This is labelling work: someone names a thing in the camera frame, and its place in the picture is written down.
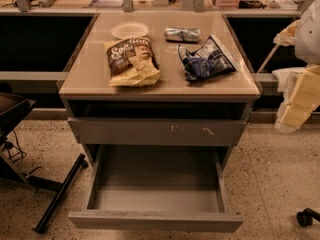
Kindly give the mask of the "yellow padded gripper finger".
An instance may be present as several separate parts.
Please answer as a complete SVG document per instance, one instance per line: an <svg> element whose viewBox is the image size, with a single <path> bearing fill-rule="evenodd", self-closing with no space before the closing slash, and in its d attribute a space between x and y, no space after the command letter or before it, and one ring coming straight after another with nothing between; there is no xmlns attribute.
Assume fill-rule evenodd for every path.
<svg viewBox="0 0 320 240"><path fill-rule="evenodd" d="M273 42L279 46L295 45L296 29L299 21L296 20L279 32L273 39Z"/></svg>
<svg viewBox="0 0 320 240"><path fill-rule="evenodd" d="M320 66L290 72L283 97L275 128L281 133L291 133L298 130L320 106Z"/></svg>

